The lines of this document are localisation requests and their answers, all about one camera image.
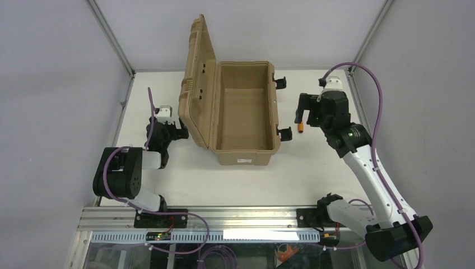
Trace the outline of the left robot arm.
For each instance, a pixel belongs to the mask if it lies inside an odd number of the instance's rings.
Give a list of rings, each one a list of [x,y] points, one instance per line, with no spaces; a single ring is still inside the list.
[[[189,138],[184,123],[157,119],[146,127],[147,149],[133,146],[106,147],[92,183],[96,196],[123,202],[139,212],[168,212],[165,198],[142,186],[143,170],[164,169],[173,141]]]

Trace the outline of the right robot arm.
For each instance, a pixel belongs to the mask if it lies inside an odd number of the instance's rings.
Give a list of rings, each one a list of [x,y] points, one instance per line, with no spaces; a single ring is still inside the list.
[[[306,123],[322,130],[328,145],[353,171],[372,211],[359,210],[342,196],[329,193],[317,201],[316,207],[297,210],[298,227],[323,231],[326,226],[342,224],[364,238],[370,253],[381,262],[417,248],[434,228],[433,223],[428,216],[418,215],[396,190],[372,151],[367,130],[351,121],[346,93],[301,93],[295,123],[302,122],[306,110]]]

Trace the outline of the black lower box latch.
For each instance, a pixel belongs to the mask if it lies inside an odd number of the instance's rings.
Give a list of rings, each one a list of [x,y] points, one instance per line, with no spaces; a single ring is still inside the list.
[[[291,127],[283,128],[283,129],[278,129],[277,128],[276,132],[277,132],[281,142],[291,141],[292,138],[293,138]]]

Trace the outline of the black box latch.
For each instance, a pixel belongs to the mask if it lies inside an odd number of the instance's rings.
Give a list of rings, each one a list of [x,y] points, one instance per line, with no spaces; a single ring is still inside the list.
[[[284,76],[283,78],[273,79],[276,90],[285,89],[287,87],[287,80]]]
[[[277,132],[281,142],[291,141],[292,138],[293,138],[291,127],[283,128],[283,129],[278,129],[277,128],[276,132]]]

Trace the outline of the black upper box latch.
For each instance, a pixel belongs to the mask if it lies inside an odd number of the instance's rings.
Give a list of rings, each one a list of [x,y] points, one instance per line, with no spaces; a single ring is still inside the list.
[[[276,90],[285,89],[287,87],[287,80],[284,76],[283,78],[273,79]]]

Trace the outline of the tan plastic tool box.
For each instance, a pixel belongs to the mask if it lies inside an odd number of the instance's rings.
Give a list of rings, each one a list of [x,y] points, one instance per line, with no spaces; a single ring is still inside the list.
[[[195,144],[221,165],[268,165],[281,145],[274,73],[268,61],[218,62],[199,15],[190,29],[178,108]]]

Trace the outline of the orange object below table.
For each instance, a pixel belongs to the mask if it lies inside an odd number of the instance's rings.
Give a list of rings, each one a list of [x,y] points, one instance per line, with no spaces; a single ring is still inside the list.
[[[289,258],[298,253],[300,248],[294,244],[280,244],[276,248],[276,258],[280,262],[286,262]]]

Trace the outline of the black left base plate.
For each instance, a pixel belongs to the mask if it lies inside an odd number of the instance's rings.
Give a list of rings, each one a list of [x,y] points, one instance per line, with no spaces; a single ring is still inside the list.
[[[187,213],[185,208],[168,209],[171,215],[156,215],[149,213],[136,212],[133,227],[137,229],[165,229],[173,226],[173,228],[186,228],[188,224]]]

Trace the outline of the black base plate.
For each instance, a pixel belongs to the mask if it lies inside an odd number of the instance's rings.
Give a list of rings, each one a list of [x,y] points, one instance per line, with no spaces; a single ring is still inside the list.
[[[330,219],[326,209],[311,207],[297,208],[296,221],[299,228],[335,228],[337,223]]]
[[[165,229],[173,226],[173,228],[186,228],[188,224],[187,213],[185,208],[168,209],[171,215],[156,215],[149,213],[136,212],[133,227],[137,229]]]

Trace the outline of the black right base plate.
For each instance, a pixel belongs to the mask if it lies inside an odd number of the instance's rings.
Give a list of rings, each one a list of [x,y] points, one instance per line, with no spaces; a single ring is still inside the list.
[[[337,223],[330,219],[326,209],[311,207],[297,208],[296,221],[299,228],[335,228]]]

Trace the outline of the aluminium front rail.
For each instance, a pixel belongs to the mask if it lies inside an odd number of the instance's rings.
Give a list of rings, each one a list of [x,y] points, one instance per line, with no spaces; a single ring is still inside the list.
[[[188,212],[204,218],[212,231],[223,229],[298,229],[304,226],[298,209],[306,206],[190,206]],[[78,231],[165,231],[173,222],[149,216],[144,221],[136,210],[125,206],[85,207]]]

